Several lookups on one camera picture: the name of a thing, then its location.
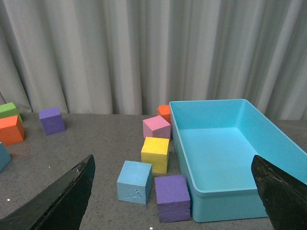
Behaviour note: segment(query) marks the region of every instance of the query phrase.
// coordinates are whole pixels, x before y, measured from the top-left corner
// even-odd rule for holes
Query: cube
[[[171,109],[168,104],[159,106],[157,115],[160,115],[165,121],[171,123]]]
[[[11,160],[11,156],[6,150],[4,144],[0,142],[0,172],[10,162],[10,160]]]
[[[117,180],[118,199],[146,205],[152,181],[151,164],[125,161]]]
[[[0,119],[0,141],[5,146],[24,141],[24,127],[18,115]]]
[[[23,122],[18,112],[18,109],[16,108],[13,102],[0,105],[0,118],[5,118],[14,115],[18,115],[20,121]]]
[[[43,125],[46,135],[51,135],[66,130],[58,107],[39,111],[39,120]]]
[[[153,173],[167,173],[169,139],[146,137],[141,150],[142,162],[153,165]]]
[[[156,177],[154,182],[160,222],[191,219],[191,202],[184,176]]]
[[[161,116],[154,116],[143,120],[143,136],[153,138],[171,137],[171,125]]]

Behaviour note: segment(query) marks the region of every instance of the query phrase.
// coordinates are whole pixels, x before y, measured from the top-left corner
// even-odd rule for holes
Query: light blue block
[[[6,150],[4,144],[0,142],[0,172],[10,162],[11,156]]]
[[[146,205],[152,186],[152,165],[125,161],[117,180],[118,199]]]

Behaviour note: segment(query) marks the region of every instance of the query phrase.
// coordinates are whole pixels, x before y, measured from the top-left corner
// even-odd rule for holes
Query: plastic bin
[[[267,216],[250,169],[255,154],[307,182],[307,154],[247,100],[170,102],[170,108],[196,222]]]

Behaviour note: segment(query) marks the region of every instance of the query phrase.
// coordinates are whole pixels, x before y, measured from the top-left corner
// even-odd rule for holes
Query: gray countertop
[[[31,200],[77,163],[93,154],[96,173],[81,230],[272,230],[268,218],[197,223],[160,223],[153,183],[147,205],[117,199],[117,178],[125,160],[141,161],[143,115],[63,114],[67,130],[46,136],[38,114],[22,114],[25,141],[7,146],[12,161],[0,173],[0,219]],[[275,121],[307,151],[307,121]],[[167,175],[180,174],[170,143]]]

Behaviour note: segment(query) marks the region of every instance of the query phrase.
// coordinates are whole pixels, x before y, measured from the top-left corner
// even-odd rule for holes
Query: white curtain
[[[0,0],[0,104],[154,115],[233,98],[307,119],[307,1]]]

